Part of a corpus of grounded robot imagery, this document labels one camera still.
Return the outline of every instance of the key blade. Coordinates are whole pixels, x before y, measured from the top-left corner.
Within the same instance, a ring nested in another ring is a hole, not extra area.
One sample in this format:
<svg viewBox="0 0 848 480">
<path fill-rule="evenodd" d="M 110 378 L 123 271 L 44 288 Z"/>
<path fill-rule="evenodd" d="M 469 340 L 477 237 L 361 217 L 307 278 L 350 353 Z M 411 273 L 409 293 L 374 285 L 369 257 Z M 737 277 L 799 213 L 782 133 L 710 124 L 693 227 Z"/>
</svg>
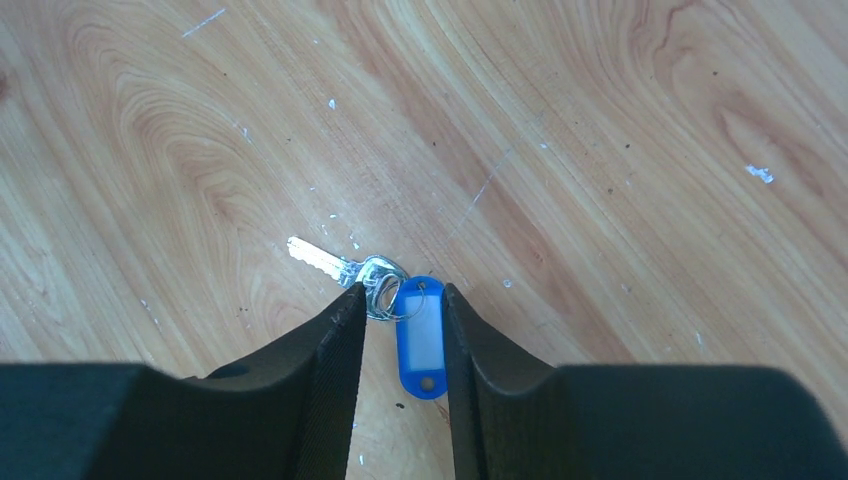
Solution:
<svg viewBox="0 0 848 480">
<path fill-rule="evenodd" d="M 347 263 L 341 258 L 327 253 L 298 237 L 290 237 L 287 244 L 289 255 L 321 270 L 337 282 L 339 281 L 342 270 L 347 266 Z"/>
</svg>

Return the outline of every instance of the paint speck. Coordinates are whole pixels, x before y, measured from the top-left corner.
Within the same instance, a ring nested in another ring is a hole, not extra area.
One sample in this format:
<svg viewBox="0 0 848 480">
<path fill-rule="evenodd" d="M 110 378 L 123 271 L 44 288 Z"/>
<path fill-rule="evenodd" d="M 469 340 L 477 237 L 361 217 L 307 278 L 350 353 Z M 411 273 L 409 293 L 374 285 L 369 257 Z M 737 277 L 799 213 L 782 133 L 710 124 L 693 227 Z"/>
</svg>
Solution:
<svg viewBox="0 0 848 480">
<path fill-rule="evenodd" d="M 201 28 L 203 28 L 204 26 L 206 26 L 206 24 L 207 24 L 207 23 L 209 23 L 209 22 L 211 22 L 212 20 L 215 20 L 216 18 L 220 17 L 220 16 L 221 16 L 221 15 L 223 15 L 223 14 L 224 14 L 224 12 L 226 12 L 226 11 L 227 11 L 227 9 L 226 9 L 226 8 L 222 8 L 222 9 L 218 10 L 218 11 L 217 11 L 217 12 L 215 12 L 215 13 L 214 13 L 211 17 L 209 17 L 209 18 L 207 18 L 206 20 L 204 20 L 204 21 L 200 22 L 199 24 L 197 24 L 197 26 L 195 26 L 195 27 L 194 27 L 194 28 L 192 28 L 191 30 L 189 30 L 189 31 L 185 32 L 185 33 L 183 34 L 183 38 L 186 38 L 187 36 L 191 35 L 192 33 L 194 33 L 194 32 L 196 32 L 196 31 L 200 30 Z"/>
<path fill-rule="evenodd" d="M 771 183 L 774 181 L 774 176 L 768 173 L 768 168 L 757 168 L 753 165 L 748 165 L 745 167 L 745 170 L 755 177 L 760 177 L 763 183 Z"/>
</svg>

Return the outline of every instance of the metal key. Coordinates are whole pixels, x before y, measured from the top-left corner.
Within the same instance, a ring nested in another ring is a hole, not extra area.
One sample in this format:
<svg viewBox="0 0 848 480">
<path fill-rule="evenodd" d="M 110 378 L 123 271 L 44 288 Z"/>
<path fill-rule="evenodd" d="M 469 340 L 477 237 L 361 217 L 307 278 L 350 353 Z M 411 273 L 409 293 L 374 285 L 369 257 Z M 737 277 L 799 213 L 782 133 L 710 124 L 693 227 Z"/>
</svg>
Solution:
<svg viewBox="0 0 848 480">
<path fill-rule="evenodd" d="M 400 265 L 381 255 L 371 255 L 362 263 L 347 261 L 298 237 L 289 238 L 288 247 L 289 255 L 326 273 L 342 288 L 362 282 L 369 317 L 377 320 L 393 318 L 394 298 L 383 305 L 382 297 L 394 284 L 393 280 L 400 285 L 409 279 Z"/>
</svg>

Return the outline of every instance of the wooden table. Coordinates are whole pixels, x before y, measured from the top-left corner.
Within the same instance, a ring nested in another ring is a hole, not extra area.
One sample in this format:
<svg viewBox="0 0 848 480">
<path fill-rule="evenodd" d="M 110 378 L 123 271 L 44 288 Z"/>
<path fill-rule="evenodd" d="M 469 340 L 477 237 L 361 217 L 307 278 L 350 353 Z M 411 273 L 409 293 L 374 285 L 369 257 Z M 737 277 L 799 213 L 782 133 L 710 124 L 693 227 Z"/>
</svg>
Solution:
<svg viewBox="0 0 848 480">
<path fill-rule="evenodd" d="M 299 235 L 549 363 L 786 369 L 848 433 L 845 2 L 1 5 L 0 360 L 205 375 L 341 293 Z M 349 476 L 450 477 L 395 356 L 370 324 Z"/>
</svg>

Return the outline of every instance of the blue plastic tag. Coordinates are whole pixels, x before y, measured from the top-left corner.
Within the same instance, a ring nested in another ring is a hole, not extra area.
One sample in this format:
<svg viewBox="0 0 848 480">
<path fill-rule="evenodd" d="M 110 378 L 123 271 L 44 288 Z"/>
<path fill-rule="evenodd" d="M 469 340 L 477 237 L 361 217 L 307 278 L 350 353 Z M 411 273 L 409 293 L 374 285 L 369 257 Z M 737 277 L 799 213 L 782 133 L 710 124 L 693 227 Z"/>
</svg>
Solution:
<svg viewBox="0 0 848 480">
<path fill-rule="evenodd" d="M 442 291 L 432 277 L 413 277 L 395 297 L 400 383 L 410 394 L 432 400 L 448 391 L 442 340 Z"/>
</svg>

